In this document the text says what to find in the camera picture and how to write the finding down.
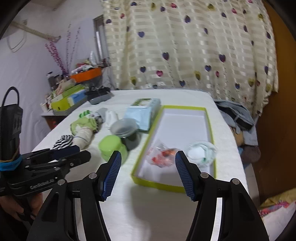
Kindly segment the person's left hand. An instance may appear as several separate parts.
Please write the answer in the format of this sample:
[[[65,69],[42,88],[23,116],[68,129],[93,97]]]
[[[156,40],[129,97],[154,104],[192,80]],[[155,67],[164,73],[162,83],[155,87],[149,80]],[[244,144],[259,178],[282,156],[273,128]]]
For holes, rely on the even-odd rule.
[[[32,214],[36,216],[43,204],[43,193],[38,193],[30,199],[30,206],[32,208]],[[21,220],[18,213],[23,213],[23,208],[10,196],[1,197],[1,207],[3,210],[14,217],[16,220]]]

